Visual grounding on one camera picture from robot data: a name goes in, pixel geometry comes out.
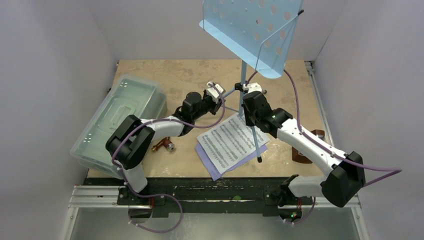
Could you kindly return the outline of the white sheet music page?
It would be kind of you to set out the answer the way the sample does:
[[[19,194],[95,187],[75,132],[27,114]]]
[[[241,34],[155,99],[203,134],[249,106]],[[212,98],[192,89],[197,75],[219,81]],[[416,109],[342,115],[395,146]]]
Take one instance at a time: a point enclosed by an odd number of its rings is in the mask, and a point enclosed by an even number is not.
[[[253,130],[245,123],[243,115],[233,114],[217,126],[200,134],[197,140],[211,165],[223,174],[240,164],[249,155],[257,156],[256,147],[266,147],[270,141],[258,127]]]

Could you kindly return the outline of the purple paper sheet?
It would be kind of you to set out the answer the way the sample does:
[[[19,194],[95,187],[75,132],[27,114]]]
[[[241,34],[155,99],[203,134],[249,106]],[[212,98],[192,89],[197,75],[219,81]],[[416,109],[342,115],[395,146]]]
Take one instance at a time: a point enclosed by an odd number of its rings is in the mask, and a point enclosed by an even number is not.
[[[253,142],[202,140],[195,150],[214,181],[257,157]]]

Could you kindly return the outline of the light blue music stand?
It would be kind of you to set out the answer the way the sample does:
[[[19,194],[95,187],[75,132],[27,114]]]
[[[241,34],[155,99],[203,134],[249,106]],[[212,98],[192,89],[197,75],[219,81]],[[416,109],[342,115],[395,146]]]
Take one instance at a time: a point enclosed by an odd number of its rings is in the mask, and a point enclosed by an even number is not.
[[[301,0],[205,0],[199,25],[263,77],[284,73]]]

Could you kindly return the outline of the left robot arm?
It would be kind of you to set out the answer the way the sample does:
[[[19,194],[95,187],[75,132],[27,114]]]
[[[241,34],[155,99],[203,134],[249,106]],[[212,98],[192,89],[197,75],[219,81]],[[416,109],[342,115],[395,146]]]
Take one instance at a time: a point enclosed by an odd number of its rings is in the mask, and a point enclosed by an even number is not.
[[[129,197],[138,205],[146,203],[149,191],[142,161],[153,141],[167,137],[182,137],[192,129],[200,117],[211,113],[215,115],[223,105],[221,94],[212,96],[204,92],[187,94],[181,106],[164,118],[141,119],[128,115],[105,143],[112,164],[121,173],[124,183],[130,189]]]

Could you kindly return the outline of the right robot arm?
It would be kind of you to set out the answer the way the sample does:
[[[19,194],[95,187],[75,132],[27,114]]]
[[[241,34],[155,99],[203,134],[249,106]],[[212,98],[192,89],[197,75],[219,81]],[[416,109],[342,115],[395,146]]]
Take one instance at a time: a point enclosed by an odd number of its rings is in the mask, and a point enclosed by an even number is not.
[[[353,151],[345,153],[298,125],[293,116],[282,108],[272,109],[259,90],[246,91],[242,98],[245,121],[275,139],[285,142],[322,172],[320,176],[294,174],[281,185],[279,206],[292,204],[301,197],[323,197],[343,208],[365,186],[365,172],[360,167],[363,158]]]

